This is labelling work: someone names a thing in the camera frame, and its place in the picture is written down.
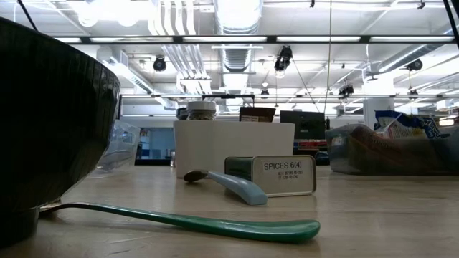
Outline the brown spice packet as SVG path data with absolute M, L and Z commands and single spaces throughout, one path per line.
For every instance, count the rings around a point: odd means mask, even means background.
M 271 123 L 275 111 L 276 109 L 271 107 L 241 107 L 239 121 Z

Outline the white-capped spice jar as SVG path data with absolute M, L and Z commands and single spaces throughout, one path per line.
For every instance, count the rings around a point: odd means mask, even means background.
M 186 111 L 188 120 L 215 120 L 217 106 L 215 102 L 193 101 L 187 103 Z

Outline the yellow pink noodle packet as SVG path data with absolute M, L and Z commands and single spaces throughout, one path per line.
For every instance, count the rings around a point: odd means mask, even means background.
M 349 161 L 364 173 L 420 175 L 437 171 L 442 162 L 429 140 L 383 138 L 364 126 L 348 135 Z

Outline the blue white snack bag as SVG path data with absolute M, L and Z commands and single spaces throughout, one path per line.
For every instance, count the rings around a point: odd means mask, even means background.
M 433 118 L 394 110 L 376 110 L 374 131 L 384 138 L 441 138 Z

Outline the white plastic bin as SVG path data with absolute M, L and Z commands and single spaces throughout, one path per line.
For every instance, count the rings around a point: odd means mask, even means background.
M 295 125 L 218 120 L 174 122 L 176 177 L 192 170 L 224 171 L 228 157 L 289 156 Z

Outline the green spice tin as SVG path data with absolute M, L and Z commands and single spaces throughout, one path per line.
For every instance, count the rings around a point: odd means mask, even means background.
M 224 172 L 258 185 L 269 197 L 311 195 L 316 191 L 313 156 L 228 157 Z

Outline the black monitor screen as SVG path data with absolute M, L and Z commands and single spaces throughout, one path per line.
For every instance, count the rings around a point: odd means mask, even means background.
M 326 119 L 323 113 L 280 111 L 281 123 L 295 125 L 295 140 L 324 140 Z

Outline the clear plastic container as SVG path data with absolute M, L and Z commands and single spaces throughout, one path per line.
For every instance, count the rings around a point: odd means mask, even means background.
M 116 120 L 109 146 L 90 176 L 93 178 L 115 176 L 133 167 L 140 142 L 140 131 L 139 127 Z

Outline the clear bin of snacks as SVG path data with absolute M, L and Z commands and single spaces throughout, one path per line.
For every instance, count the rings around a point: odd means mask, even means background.
M 456 128 L 444 138 L 425 139 L 431 142 L 442 162 L 442 167 L 439 170 L 420 175 L 392 175 L 364 173 L 351 165 L 349 161 L 348 135 L 358 126 L 366 127 L 358 124 L 345 125 L 326 131 L 328 155 L 332 171 L 363 176 L 459 176 L 459 128 Z

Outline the red and black bowl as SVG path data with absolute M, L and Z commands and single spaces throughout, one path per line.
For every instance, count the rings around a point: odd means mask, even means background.
M 119 94 L 96 59 L 0 18 L 0 249 L 33 235 L 40 207 L 96 167 Z

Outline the grey ceiling pipe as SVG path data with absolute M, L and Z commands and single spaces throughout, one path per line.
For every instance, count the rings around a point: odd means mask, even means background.
M 420 58 L 443 47 L 445 43 L 431 42 L 426 44 L 412 45 L 384 60 L 377 66 L 371 66 L 367 75 L 379 75 L 391 72 L 413 62 L 420 62 Z

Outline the light-blue-handled spoon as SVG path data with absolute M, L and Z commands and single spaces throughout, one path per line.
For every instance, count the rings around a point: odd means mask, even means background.
M 238 195 L 248 205 L 265 205 L 268 202 L 267 194 L 258 185 L 243 178 L 214 171 L 201 170 L 189 171 L 183 176 L 183 179 L 188 183 L 196 182 L 204 178 L 210 178 L 224 186 L 226 189 Z

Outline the black metal table frame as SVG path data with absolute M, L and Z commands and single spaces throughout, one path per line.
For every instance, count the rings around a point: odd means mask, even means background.
M 136 166 L 170 166 L 171 159 L 136 159 Z

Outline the black ceiling light rail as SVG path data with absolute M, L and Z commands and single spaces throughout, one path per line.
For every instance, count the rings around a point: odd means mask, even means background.
M 459 37 L 437 36 L 126 36 L 126 37 L 58 37 L 67 44 L 454 44 Z

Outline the green-handled spoon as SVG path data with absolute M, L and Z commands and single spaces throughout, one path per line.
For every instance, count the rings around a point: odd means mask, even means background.
M 264 242 L 302 243 L 314 238 L 321 229 L 320 222 L 314 219 L 294 221 L 235 221 L 85 202 L 60 204 L 48 209 L 42 209 L 39 211 L 39 215 L 43 217 L 49 216 L 51 213 L 61 209 L 99 211 L 134 219 L 180 226 L 188 230 L 200 231 L 207 234 Z

